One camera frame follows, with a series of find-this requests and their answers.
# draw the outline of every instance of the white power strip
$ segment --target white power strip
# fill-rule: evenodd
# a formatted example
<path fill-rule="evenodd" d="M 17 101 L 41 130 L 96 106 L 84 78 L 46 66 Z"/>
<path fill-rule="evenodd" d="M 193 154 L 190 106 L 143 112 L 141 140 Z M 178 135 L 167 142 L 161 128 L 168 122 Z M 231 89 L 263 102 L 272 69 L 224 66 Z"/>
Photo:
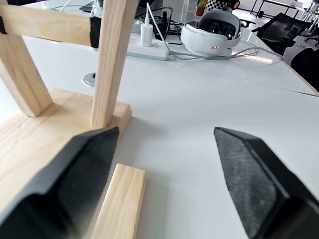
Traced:
<path fill-rule="evenodd" d="M 168 50 L 162 41 L 156 39 L 152 40 L 151 47 L 142 46 L 140 35 L 131 33 L 127 55 L 166 61 L 168 59 Z"/>

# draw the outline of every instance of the white vr headset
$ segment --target white vr headset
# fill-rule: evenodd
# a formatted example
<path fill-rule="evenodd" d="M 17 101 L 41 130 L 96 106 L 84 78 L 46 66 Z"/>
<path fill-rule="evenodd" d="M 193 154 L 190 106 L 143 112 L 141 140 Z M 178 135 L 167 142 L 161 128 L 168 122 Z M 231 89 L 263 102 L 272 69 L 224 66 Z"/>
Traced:
<path fill-rule="evenodd" d="M 181 41 L 186 49 L 200 56 L 231 55 L 231 47 L 241 38 L 240 20 L 233 14 L 213 10 L 198 21 L 185 23 Z"/>

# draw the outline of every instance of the red logo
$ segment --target red logo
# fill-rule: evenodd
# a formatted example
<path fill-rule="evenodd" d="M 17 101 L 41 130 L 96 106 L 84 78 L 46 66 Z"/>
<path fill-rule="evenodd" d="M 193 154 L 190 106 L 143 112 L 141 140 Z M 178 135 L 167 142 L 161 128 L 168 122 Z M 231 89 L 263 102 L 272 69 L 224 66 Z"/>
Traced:
<path fill-rule="evenodd" d="M 220 45 L 216 45 L 216 46 L 210 46 L 210 49 L 213 50 L 213 49 L 218 49 L 220 47 Z"/>

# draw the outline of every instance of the checkered object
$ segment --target checkered object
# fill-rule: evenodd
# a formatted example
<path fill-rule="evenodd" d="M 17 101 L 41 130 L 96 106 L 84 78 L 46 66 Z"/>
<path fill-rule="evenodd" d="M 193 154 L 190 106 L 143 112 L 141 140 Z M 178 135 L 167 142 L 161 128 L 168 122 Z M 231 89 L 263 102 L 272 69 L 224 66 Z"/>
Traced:
<path fill-rule="evenodd" d="M 212 11 L 213 9 L 219 9 L 219 10 L 226 11 L 227 7 L 228 7 L 227 1 L 208 0 L 205 10 Z"/>

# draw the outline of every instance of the light wood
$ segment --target light wood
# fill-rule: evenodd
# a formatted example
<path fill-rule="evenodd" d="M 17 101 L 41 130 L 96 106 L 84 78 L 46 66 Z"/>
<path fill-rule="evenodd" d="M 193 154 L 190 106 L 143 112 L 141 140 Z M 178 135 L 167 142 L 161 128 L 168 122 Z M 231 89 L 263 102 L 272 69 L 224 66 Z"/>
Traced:
<path fill-rule="evenodd" d="M 90 130 L 92 97 L 54 89 L 54 103 L 39 117 L 22 112 L 0 125 L 0 214 L 28 181 L 76 134 Z M 117 103 L 110 126 L 120 136 L 130 121 L 129 105 Z"/>
<path fill-rule="evenodd" d="M 0 0 L 0 7 L 6 4 Z M 26 115 L 36 117 L 52 104 L 21 36 L 0 33 L 0 77 Z"/>
<path fill-rule="evenodd" d="M 117 164 L 91 239 L 134 239 L 146 172 Z"/>
<path fill-rule="evenodd" d="M 137 5 L 138 0 L 104 1 L 92 128 L 105 127 L 113 115 Z"/>
<path fill-rule="evenodd" d="M 0 16 L 8 34 L 91 46 L 90 18 L 85 15 L 0 5 Z"/>

